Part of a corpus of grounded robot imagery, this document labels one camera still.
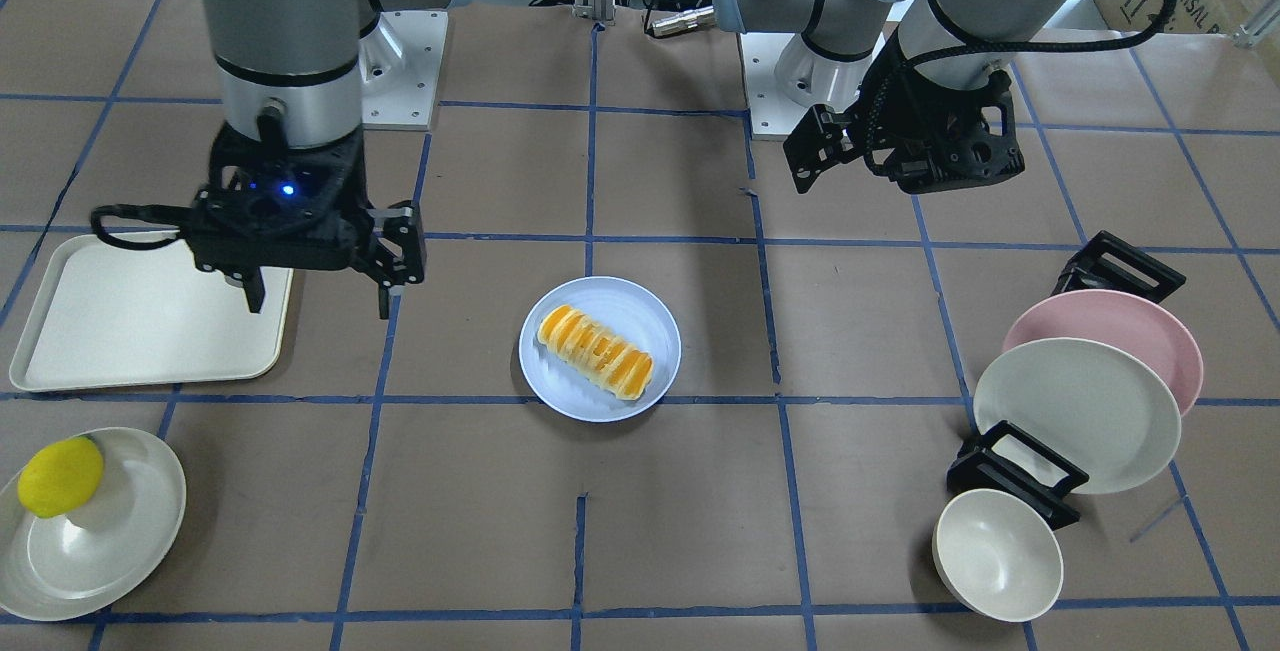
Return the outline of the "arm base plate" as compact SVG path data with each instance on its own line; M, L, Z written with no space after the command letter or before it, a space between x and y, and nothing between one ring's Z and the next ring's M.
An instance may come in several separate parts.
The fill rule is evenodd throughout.
M824 58L804 33L741 33L742 81L754 139L786 139L814 105L842 113L855 104L891 28L878 27L872 45L855 60Z
M362 109L371 130L430 130L449 14L396 10L360 40Z

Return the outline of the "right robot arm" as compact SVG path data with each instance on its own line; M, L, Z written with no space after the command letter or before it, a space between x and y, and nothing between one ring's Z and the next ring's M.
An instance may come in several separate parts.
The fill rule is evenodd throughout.
M102 205L93 237L118 249L187 246L195 267L265 301L262 269L352 271L393 295L425 276L416 201L367 194L366 84L390 73L372 54L387 13L470 0L204 0L224 122L188 206Z

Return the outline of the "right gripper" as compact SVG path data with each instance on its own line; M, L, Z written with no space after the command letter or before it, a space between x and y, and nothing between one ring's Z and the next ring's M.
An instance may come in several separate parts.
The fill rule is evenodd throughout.
M229 124L212 141L206 185L180 223L197 263L239 288L250 313L265 304L261 269L356 269L378 286L378 315L425 279L422 214L403 200L371 208L364 130L320 148L268 148Z

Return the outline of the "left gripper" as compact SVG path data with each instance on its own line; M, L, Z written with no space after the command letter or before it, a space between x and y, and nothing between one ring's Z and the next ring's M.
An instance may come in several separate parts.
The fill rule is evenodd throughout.
M977 189L1011 180L1027 168L1014 128L1011 78L984 74L977 90L951 90L909 67L897 41L870 64L858 104L815 104L803 114L783 153L795 189L808 194L836 165L872 160L877 176L906 194Z

